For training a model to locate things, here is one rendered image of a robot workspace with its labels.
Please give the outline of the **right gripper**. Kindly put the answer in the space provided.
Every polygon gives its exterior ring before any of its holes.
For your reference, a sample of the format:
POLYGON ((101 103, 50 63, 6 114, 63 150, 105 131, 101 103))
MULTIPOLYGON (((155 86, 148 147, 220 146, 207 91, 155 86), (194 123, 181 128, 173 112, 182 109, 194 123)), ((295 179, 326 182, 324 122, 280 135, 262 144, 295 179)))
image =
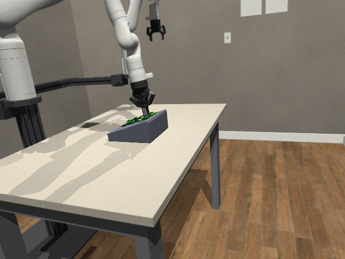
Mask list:
POLYGON ((142 108, 144 116, 149 115, 148 106, 152 104, 153 99, 155 97, 155 93, 152 93, 148 88, 147 80, 133 82, 130 83, 130 85, 133 90, 133 95, 131 98, 129 98, 129 100, 137 107, 142 108), (149 100, 148 96, 150 97, 149 100))

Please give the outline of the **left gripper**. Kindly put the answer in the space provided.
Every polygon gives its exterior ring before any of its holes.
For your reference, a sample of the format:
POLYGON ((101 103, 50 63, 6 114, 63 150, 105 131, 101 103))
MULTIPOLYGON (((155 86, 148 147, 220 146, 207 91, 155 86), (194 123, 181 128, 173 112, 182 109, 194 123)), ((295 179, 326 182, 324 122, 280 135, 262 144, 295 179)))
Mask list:
POLYGON ((165 31, 165 26, 160 24, 160 19, 153 19, 150 20, 150 27, 147 27, 147 35, 149 36, 150 41, 152 42, 152 34, 159 32, 161 34, 162 40, 164 40, 164 34, 166 33, 165 31), (161 31, 161 28, 163 29, 163 32, 161 31), (149 33, 149 30, 151 29, 151 32, 149 33))

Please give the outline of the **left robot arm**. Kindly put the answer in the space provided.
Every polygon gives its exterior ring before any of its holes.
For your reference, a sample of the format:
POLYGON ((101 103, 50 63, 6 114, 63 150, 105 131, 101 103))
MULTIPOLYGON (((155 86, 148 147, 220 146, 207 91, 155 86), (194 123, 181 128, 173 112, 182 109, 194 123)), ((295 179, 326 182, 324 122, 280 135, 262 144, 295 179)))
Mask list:
MULTIPOLYGON (((160 19, 159 9, 158 9, 158 2, 159 0, 156 0, 154 3, 149 5, 149 17, 146 17, 146 20, 148 19, 160 19)), ((129 21, 129 30, 130 32, 133 32, 136 29, 137 21, 139 17, 140 7, 142 4, 142 0, 129 0, 129 9, 127 12, 127 18, 129 21)), ((123 74, 128 74, 127 66, 126 66, 126 58, 127 58, 127 51, 122 49, 122 67, 123 67, 123 74)))

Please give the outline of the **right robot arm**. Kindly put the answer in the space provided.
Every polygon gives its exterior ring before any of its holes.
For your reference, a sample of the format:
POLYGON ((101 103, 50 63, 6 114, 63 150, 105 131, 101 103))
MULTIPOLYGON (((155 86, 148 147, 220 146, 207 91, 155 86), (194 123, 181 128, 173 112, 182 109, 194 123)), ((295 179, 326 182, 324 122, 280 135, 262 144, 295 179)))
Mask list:
MULTIPOLYGON (((63 0, 0 0, 0 70, 6 99, 25 100, 36 97, 24 42, 16 25, 32 13, 63 0)), ((129 30, 129 21, 120 0, 105 0, 109 19, 119 46, 127 51, 126 65, 130 83, 153 77, 145 74, 140 42, 129 30)))

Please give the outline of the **grey switch panel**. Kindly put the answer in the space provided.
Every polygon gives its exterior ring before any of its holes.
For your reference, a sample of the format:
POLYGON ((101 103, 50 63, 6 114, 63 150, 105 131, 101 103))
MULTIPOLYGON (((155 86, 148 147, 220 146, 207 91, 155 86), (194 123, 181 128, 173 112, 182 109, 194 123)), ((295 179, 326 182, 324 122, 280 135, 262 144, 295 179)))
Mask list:
POLYGON ((150 143, 168 128, 166 109, 142 116, 128 120, 127 123, 108 133, 108 141, 150 143))

